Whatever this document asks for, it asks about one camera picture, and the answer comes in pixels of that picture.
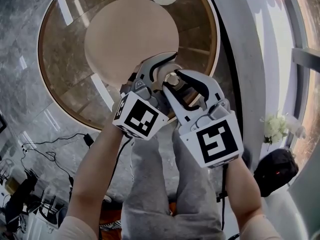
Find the beige circular tabletop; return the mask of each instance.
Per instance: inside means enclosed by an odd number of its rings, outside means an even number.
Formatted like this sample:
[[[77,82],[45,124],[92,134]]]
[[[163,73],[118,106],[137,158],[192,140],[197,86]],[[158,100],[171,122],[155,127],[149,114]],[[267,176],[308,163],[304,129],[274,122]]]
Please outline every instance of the beige circular tabletop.
[[[123,1],[139,2],[128,6]],[[141,3],[148,5],[134,8]],[[122,35],[117,33],[121,19],[116,6],[122,7],[121,15],[127,15],[123,20],[131,25],[120,26],[126,29]],[[102,17],[112,10],[113,16]],[[150,28],[154,24],[159,26],[146,30],[147,25]],[[210,0],[176,0],[169,5],[153,0],[52,0],[40,27],[37,57],[43,83],[58,106],[79,123],[101,130],[111,115],[106,96],[112,103],[121,99],[120,84],[141,60],[147,59],[144,57],[177,50],[177,64],[212,76],[219,49],[218,17]],[[101,69],[107,69],[102,71],[107,74],[103,79],[99,73],[103,81],[97,84],[95,73]],[[188,104],[195,102],[197,95],[192,90],[182,93]]]
[[[90,68],[116,88],[126,84],[145,59],[178,48],[175,21],[151,0],[117,0],[106,5],[90,22],[84,39]]]

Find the marble floor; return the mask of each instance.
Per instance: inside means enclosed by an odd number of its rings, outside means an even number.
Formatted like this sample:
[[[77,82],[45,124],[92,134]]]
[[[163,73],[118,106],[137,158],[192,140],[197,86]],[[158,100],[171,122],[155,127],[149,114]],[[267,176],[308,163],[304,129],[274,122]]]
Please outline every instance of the marble floor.
[[[23,143],[52,141],[76,133],[89,133],[95,139],[99,134],[67,116],[53,102],[40,77],[37,36],[50,1],[0,0],[0,113],[7,122],[7,128],[0,133],[0,158],[3,160],[0,168],[6,166],[7,174],[20,183],[25,178],[21,164]],[[235,109],[233,85],[223,47],[214,77],[230,100],[231,108]],[[168,194],[176,191],[179,181],[171,143],[173,128],[174,124],[170,124],[158,133]],[[56,152],[57,162],[71,175],[76,173],[88,150],[81,136],[54,144],[36,145],[36,148],[41,152]],[[108,195],[118,201],[123,201],[131,189],[130,151],[130,145],[123,150],[108,190]],[[68,176],[53,162],[30,151],[23,164],[40,178],[37,194],[51,188],[62,200],[69,199]],[[218,168],[210,170],[209,174],[219,192],[222,172]]]

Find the white sleeve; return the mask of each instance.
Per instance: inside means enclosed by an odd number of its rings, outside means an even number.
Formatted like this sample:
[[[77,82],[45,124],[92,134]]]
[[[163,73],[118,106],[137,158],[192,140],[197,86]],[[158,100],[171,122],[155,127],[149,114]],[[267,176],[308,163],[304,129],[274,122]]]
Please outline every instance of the white sleeve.
[[[56,240],[98,240],[94,230],[82,220],[67,216],[64,218],[57,234]]]
[[[251,218],[240,233],[241,240],[282,240],[274,226],[263,214]]]

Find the person's leg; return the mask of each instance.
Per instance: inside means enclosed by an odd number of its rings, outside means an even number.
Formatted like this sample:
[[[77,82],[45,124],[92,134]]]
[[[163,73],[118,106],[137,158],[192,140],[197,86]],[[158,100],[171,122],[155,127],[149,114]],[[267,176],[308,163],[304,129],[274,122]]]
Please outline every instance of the person's leg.
[[[122,239],[172,239],[173,218],[156,137],[136,139],[131,153],[133,185],[121,213]]]
[[[207,168],[201,168],[177,130],[172,135],[179,170],[176,213],[177,239],[224,239],[217,197]]]

